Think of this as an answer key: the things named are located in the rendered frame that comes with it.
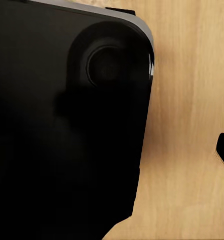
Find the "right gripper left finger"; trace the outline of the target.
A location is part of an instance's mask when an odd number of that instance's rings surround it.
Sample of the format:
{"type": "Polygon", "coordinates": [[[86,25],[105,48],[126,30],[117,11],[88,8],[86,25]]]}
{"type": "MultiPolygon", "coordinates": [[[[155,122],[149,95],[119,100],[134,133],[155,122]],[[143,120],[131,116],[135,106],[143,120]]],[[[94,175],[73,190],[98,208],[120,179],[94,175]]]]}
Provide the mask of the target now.
{"type": "Polygon", "coordinates": [[[0,136],[0,180],[17,152],[17,142],[13,133],[0,136]]]}

